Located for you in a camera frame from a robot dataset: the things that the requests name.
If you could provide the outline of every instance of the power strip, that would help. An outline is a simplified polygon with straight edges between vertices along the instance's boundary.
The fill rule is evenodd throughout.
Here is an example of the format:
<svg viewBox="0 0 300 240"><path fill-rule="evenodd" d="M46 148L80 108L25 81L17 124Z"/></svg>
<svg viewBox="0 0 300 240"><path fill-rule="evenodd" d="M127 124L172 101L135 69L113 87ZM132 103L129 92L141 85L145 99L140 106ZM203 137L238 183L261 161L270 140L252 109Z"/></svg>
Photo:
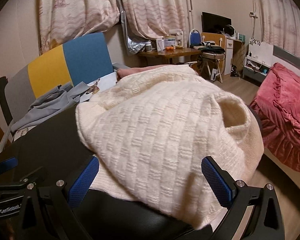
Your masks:
<svg viewBox="0 0 300 240"><path fill-rule="evenodd" d="M212 69L212 72L211 72L211 80L212 81L215 81L216 80L216 76L217 76L217 69L216 68L214 68L214 69Z"/></svg>

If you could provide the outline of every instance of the box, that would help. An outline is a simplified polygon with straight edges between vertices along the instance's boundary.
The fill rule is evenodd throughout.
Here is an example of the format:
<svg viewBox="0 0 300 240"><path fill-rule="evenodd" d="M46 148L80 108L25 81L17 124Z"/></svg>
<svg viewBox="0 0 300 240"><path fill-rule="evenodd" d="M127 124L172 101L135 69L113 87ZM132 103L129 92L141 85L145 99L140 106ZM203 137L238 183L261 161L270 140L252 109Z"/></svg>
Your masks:
<svg viewBox="0 0 300 240"><path fill-rule="evenodd" d="M165 50L176 49L176 37L174 35L168 35L163 37Z"/></svg>
<svg viewBox="0 0 300 240"><path fill-rule="evenodd" d="M239 40L242 41L243 43L246 42L246 35L239 34Z"/></svg>
<svg viewBox="0 0 300 240"><path fill-rule="evenodd" d="M165 47L164 47L164 40L163 39L159 39L159 40L155 40L156 41L156 45L157 45L157 51L164 51Z"/></svg>
<svg viewBox="0 0 300 240"><path fill-rule="evenodd" d="M169 30L169 34L176 37L176 49L183 49L183 31L181 29Z"/></svg>

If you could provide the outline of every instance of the wall socket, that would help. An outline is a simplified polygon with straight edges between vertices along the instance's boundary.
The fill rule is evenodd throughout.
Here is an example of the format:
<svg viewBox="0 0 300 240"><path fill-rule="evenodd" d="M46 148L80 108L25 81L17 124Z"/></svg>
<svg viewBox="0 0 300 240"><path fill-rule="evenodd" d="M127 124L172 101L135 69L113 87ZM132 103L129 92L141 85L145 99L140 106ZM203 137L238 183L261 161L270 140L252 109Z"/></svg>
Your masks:
<svg viewBox="0 0 300 240"><path fill-rule="evenodd" d="M253 18L258 18L258 15L257 13L254 13L254 12L250 12L249 13L250 17L253 17Z"/></svg>

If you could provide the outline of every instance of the metal screw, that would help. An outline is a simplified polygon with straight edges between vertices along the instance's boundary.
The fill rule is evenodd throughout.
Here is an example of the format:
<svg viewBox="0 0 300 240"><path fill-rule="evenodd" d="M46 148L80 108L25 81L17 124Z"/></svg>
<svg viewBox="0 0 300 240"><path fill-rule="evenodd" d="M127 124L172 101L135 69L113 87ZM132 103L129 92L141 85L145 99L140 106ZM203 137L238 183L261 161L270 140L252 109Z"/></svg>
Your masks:
<svg viewBox="0 0 300 240"><path fill-rule="evenodd" d="M273 190L273 186L271 184L267 184L267 189Z"/></svg>
<svg viewBox="0 0 300 240"><path fill-rule="evenodd" d="M58 187L62 187L64 183L65 183L65 182L61 179L61 180L58 180L58 181L56 182L56 185L57 185Z"/></svg>
<svg viewBox="0 0 300 240"><path fill-rule="evenodd" d="M238 185L239 187L243 187L245 184L244 184L244 182L243 182L242 180L238 180L238 181L237 181L237 185Z"/></svg>
<svg viewBox="0 0 300 240"><path fill-rule="evenodd" d="M33 189L33 188L34 188L33 183L28 184L27 189Z"/></svg>

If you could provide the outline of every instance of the curtain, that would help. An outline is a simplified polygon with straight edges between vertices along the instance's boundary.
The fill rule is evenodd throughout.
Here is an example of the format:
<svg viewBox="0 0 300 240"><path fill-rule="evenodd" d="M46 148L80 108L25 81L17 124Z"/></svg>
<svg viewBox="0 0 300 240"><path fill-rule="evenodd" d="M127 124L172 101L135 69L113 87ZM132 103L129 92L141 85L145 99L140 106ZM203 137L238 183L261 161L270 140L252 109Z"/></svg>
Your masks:
<svg viewBox="0 0 300 240"><path fill-rule="evenodd" d="M300 10L293 0L261 0L263 41L300 58Z"/></svg>
<svg viewBox="0 0 300 240"><path fill-rule="evenodd" d="M119 21L116 0L40 0L41 53Z"/></svg>
<svg viewBox="0 0 300 240"><path fill-rule="evenodd" d="M183 30L186 44L186 22L182 0L122 0L132 32L155 40L170 29Z"/></svg>

